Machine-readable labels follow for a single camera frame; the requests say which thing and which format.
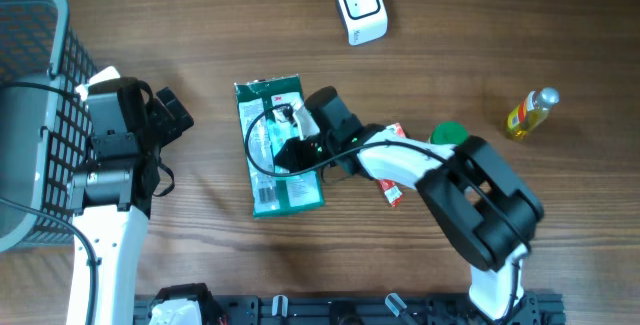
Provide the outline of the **red snack stick packet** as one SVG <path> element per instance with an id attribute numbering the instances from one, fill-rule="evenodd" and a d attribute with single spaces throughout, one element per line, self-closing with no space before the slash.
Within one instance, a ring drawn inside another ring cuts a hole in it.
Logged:
<path id="1" fill-rule="evenodd" d="M 399 123 L 389 125 L 388 129 L 392 130 L 396 135 L 405 136 L 405 132 Z M 378 185 L 386 201 L 391 207 L 395 208 L 403 198 L 403 193 L 397 184 L 394 181 L 384 179 L 379 180 Z"/>

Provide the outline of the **green 3M gloves package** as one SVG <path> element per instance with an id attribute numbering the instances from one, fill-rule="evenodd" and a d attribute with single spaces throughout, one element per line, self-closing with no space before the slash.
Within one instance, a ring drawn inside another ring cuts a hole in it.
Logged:
<path id="1" fill-rule="evenodd" d="M 276 120 L 273 107 L 303 99 L 298 75 L 254 80 L 235 85 L 235 97 L 243 139 L 249 139 L 249 181 L 256 219 L 288 216 L 324 205 L 319 176 L 314 172 L 276 178 L 267 121 Z"/>

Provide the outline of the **yellow Vim bottle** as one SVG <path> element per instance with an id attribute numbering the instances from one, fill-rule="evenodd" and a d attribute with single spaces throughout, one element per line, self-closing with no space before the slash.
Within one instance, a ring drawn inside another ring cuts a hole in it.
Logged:
<path id="1" fill-rule="evenodd" d="M 558 91 L 546 87 L 539 91 L 531 91 L 507 116 L 505 134 L 512 140 L 523 140 L 531 131 L 541 124 L 560 101 Z"/>

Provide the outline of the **mint green wipes packet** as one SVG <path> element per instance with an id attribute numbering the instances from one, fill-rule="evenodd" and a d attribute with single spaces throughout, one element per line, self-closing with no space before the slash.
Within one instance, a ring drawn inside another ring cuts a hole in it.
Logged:
<path id="1" fill-rule="evenodd" d="M 267 129 L 273 156 L 280 152 L 289 139 L 299 137 L 298 127 L 295 123 L 268 120 Z"/>

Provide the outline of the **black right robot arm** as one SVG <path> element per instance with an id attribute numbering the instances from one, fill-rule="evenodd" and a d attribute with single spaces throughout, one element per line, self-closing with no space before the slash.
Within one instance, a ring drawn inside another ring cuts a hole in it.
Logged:
<path id="1" fill-rule="evenodd" d="M 284 176 L 339 166 L 349 175 L 415 190 L 454 249 L 471 266 L 469 299 L 495 324 L 508 323 L 524 295 L 522 263 L 544 216 L 539 199 L 477 136 L 433 144 L 364 125 L 333 87 L 276 104 L 297 135 L 274 157 Z"/>

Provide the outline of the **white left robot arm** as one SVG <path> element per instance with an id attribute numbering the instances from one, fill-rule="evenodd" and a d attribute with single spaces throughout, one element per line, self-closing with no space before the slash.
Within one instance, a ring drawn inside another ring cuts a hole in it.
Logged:
<path id="1" fill-rule="evenodd" d="M 94 156 L 68 183 L 74 268 L 69 324 L 130 324 L 136 274 L 152 201 L 159 190 L 164 146 L 194 120 L 169 88 L 153 92 L 134 77 L 95 79 L 76 87 L 93 129 Z"/>

